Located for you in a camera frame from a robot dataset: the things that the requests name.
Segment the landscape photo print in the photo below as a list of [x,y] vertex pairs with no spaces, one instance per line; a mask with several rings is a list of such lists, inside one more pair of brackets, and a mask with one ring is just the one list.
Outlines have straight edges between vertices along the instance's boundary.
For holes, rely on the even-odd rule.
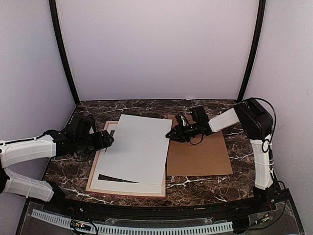
[[160,185],[169,146],[172,120],[121,115],[114,142],[99,159],[98,172],[131,182]]

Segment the brown cardboard backing board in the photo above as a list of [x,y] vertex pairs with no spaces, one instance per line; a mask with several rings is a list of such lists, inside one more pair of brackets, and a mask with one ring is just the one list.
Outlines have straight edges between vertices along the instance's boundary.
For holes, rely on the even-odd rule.
[[189,142],[170,141],[167,155],[168,176],[232,175],[229,154],[221,131],[198,135]]

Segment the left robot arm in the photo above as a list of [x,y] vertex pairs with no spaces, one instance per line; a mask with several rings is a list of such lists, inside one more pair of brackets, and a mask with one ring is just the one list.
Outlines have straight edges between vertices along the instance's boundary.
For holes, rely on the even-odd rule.
[[97,131],[92,116],[74,116],[61,131],[47,130],[37,137],[0,143],[0,191],[49,202],[58,213],[66,213],[69,203],[59,186],[17,174],[11,165],[41,158],[54,158],[110,147],[114,138],[106,130]]

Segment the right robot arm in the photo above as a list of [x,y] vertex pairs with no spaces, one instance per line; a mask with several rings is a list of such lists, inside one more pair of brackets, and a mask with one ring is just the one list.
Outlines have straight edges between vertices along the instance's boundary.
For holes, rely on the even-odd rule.
[[225,128],[240,124],[252,145],[255,181],[257,189],[267,190],[274,183],[272,138],[276,128],[277,114],[262,105],[271,103],[263,98],[251,97],[240,101],[219,115],[209,118],[203,106],[190,109],[193,123],[186,116],[176,115],[177,124],[165,135],[171,141],[191,142],[192,138],[210,136]]

